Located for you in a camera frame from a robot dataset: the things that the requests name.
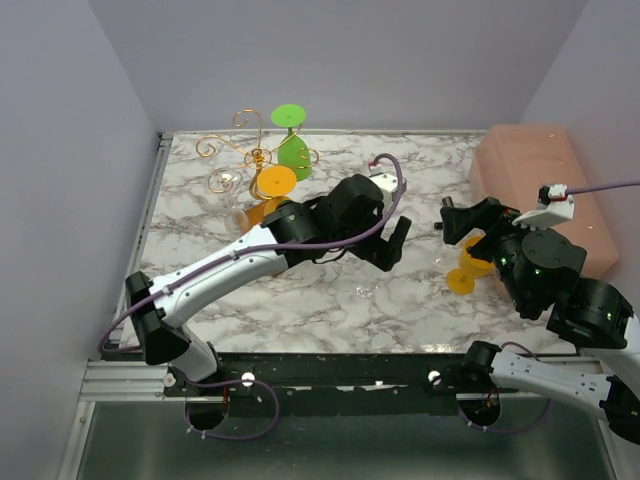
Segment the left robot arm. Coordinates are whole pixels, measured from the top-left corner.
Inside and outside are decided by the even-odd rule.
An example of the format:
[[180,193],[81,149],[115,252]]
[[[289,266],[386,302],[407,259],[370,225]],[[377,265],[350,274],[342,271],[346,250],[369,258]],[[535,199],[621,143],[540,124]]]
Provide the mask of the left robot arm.
[[405,180],[391,174],[355,174],[325,196],[280,203],[236,241],[187,267],[154,278],[131,274],[125,289],[145,363],[170,364],[197,393],[214,393],[222,380],[217,354],[187,321],[254,280],[316,262],[334,249],[389,271],[401,259],[411,222],[400,217],[388,239],[381,233],[405,190]]

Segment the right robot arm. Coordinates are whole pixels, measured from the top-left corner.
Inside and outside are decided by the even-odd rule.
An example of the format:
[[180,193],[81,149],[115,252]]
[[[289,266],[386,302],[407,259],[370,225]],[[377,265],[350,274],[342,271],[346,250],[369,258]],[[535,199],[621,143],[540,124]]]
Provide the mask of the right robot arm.
[[495,267],[521,318],[537,320],[548,311],[549,331],[611,372],[565,370],[475,341],[441,384],[485,395],[503,389],[538,394],[588,412],[617,436],[638,443],[639,318],[618,289],[583,276],[586,250],[554,229],[573,213],[571,196],[550,198],[526,213],[491,197],[471,207],[456,207],[444,198],[440,209],[445,243],[483,231],[466,251]]

